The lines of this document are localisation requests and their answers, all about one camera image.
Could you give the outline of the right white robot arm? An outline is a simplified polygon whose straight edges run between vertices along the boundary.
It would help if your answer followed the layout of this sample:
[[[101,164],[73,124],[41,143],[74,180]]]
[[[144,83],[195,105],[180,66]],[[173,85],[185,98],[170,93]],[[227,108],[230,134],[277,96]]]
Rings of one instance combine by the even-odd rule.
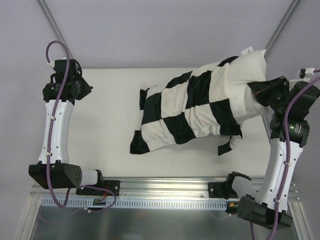
[[[320,96],[316,80],[308,77],[287,80],[281,76],[230,88],[231,108],[240,113],[273,110],[270,122],[270,156],[259,190],[241,173],[227,176],[224,192],[239,197],[237,216],[269,230],[288,228],[293,218],[288,211],[288,193],[296,163],[307,144],[310,126],[305,120]]]

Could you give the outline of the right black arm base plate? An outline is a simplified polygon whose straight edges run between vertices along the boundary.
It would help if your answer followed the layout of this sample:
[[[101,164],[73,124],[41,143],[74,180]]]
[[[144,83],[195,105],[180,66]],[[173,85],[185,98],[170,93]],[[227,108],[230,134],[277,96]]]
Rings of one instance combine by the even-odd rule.
[[[208,182],[207,190],[209,198],[221,198],[225,200],[238,198],[238,195],[232,187],[228,186],[225,182]]]

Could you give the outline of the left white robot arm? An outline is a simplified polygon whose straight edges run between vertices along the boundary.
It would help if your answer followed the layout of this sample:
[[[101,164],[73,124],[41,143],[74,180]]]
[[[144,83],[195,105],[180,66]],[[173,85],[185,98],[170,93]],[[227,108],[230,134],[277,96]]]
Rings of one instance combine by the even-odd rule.
[[[73,189],[87,186],[93,195],[104,191],[103,175],[97,169],[71,164],[68,155],[69,127],[75,102],[92,91],[82,77],[79,62],[55,60],[54,73],[42,90],[46,121],[42,150],[29,175],[44,189]]]

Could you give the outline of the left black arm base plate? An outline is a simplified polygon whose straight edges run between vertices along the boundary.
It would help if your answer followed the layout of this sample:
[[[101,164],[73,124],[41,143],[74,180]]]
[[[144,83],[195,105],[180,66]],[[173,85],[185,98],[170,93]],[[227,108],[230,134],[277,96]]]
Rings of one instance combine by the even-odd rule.
[[[120,180],[111,180],[111,179],[103,180],[103,182],[97,183],[94,185],[95,188],[107,189],[112,193],[114,193],[116,196],[119,195],[120,186],[121,186]],[[83,189],[82,188],[76,189],[76,195],[78,196],[103,196],[104,194],[106,194],[107,196],[112,196],[111,193],[108,193],[102,190],[87,188],[87,187],[84,187]]]

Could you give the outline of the black white checkered pillowcase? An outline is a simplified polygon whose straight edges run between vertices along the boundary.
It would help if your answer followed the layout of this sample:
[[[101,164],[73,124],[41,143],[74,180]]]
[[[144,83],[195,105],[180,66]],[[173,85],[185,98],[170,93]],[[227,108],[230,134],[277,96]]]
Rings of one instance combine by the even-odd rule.
[[[168,83],[139,90],[139,122],[129,152],[142,155],[182,145],[208,135],[228,137],[217,148],[230,152],[242,140],[242,126],[232,113],[227,73],[236,56],[204,65]]]

